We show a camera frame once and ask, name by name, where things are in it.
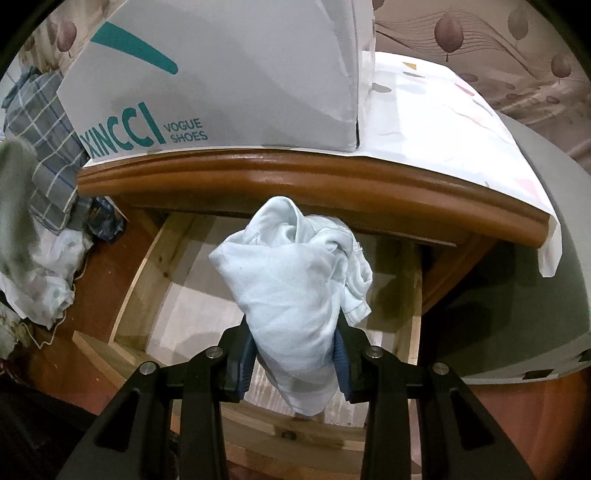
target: floral wallpaper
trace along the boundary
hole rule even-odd
[[[66,71],[125,0],[66,0],[23,45],[23,65]],[[376,50],[449,66],[499,112],[591,173],[591,83],[527,0],[373,0]]]

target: white garment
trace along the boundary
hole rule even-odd
[[[275,197],[209,259],[246,314],[271,383],[294,411],[323,411],[337,389],[339,311],[350,325],[371,311],[372,271],[351,230]]]
[[[35,269],[27,272],[22,285],[0,272],[0,290],[20,318],[28,317],[49,329],[74,302],[70,286],[92,241],[87,233],[66,228],[54,235],[34,223],[39,236],[37,245],[30,248]]]

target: silver bolt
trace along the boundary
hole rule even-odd
[[[384,351],[378,346],[371,345],[365,349],[365,354],[370,358],[381,358]]]
[[[156,370],[156,364],[154,362],[144,362],[139,366],[139,373],[142,375],[153,374]]]
[[[437,362],[433,364],[433,371],[437,375],[447,375],[449,373],[449,367],[442,362]]]
[[[211,346],[207,350],[205,350],[205,355],[207,358],[216,359],[220,358],[223,355],[223,349],[221,347]]]

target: open drawer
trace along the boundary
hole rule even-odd
[[[156,236],[127,292],[108,343],[83,333],[74,342],[120,388],[146,360],[184,362],[219,341],[242,312],[209,253],[248,221],[173,213]],[[361,327],[369,340],[416,364],[421,323],[421,265],[410,241],[356,234],[374,271],[371,315]],[[367,404],[340,392],[323,418],[303,419],[268,382],[258,363],[240,404],[222,404],[228,460],[285,479],[357,478],[361,471]],[[171,429],[178,432],[180,408]]]

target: white cardboard box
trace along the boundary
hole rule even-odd
[[[353,151],[373,19],[370,0],[128,0],[58,95],[99,161],[221,146]]]

